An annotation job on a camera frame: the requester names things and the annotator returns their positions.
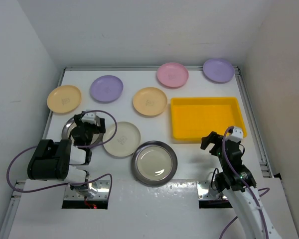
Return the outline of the pink plastic plate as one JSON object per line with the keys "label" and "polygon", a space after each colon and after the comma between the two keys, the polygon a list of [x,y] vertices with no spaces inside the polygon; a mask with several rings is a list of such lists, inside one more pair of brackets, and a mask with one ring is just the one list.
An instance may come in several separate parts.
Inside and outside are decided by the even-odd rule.
{"label": "pink plastic plate", "polygon": [[189,72],[180,63],[169,62],[161,65],[156,72],[160,83],[170,88],[179,88],[186,84]]}

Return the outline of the purple plastic plate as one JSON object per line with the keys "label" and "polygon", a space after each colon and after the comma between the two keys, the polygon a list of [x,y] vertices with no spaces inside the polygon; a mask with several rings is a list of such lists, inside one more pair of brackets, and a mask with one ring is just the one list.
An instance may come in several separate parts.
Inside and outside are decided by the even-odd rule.
{"label": "purple plastic plate", "polygon": [[233,65],[223,58],[211,58],[203,64],[203,73],[211,81],[227,83],[235,75]]}
{"label": "purple plastic plate", "polygon": [[90,96],[96,101],[109,103],[118,99],[124,89],[120,78],[113,75],[104,75],[96,80],[90,86]]}

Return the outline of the orange plastic plate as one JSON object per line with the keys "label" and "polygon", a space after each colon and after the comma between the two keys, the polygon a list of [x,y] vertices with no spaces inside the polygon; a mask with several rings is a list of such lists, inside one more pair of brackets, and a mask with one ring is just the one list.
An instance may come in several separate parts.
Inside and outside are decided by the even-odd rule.
{"label": "orange plastic plate", "polygon": [[158,116],[167,106],[167,96],[158,88],[145,87],[135,93],[133,106],[138,113],[144,116]]}
{"label": "orange plastic plate", "polygon": [[63,85],[50,92],[47,106],[54,113],[65,114],[76,109],[81,101],[81,91],[76,86]]}

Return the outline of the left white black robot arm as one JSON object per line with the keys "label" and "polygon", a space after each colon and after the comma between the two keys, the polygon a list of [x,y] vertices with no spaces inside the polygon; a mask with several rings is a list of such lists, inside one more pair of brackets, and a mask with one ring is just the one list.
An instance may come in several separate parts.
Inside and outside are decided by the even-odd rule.
{"label": "left white black robot arm", "polygon": [[105,119],[95,112],[75,115],[65,123],[60,142],[39,142],[27,168],[28,177],[64,181],[77,194],[93,198],[98,192],[97,184],[88,183],[89,172],[76,167],[90,164],[90,146],[100,143],[105,132]]}

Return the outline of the cream plastic plate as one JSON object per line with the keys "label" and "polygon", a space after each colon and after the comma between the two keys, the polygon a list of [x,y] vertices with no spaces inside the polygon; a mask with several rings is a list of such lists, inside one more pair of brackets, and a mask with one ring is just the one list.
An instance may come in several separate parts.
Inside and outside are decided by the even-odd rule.
{"label": "cream plastic plate", "polygon": [[132,123],[121,121],[117,123],[115,136],[103,145],[104,149],[114,157],[127,157],[135,152],[141,141],[139,129]]}

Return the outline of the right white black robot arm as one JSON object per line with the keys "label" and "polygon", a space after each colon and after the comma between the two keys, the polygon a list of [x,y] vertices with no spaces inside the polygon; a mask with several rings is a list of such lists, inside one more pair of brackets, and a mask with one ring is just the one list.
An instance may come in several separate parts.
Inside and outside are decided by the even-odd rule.
{"label": "right white black robot arm", "polygon": [[241,145],[243,131],[236,126],[226,129],[224,135],[211,132],[202,138],[201,149],[219,159],[222,172],[212,177],[211,185],[223,194],[236,213],[248,239],[280,239],[261,201],[257,183],[251,171],[243,164],[245,148]]}

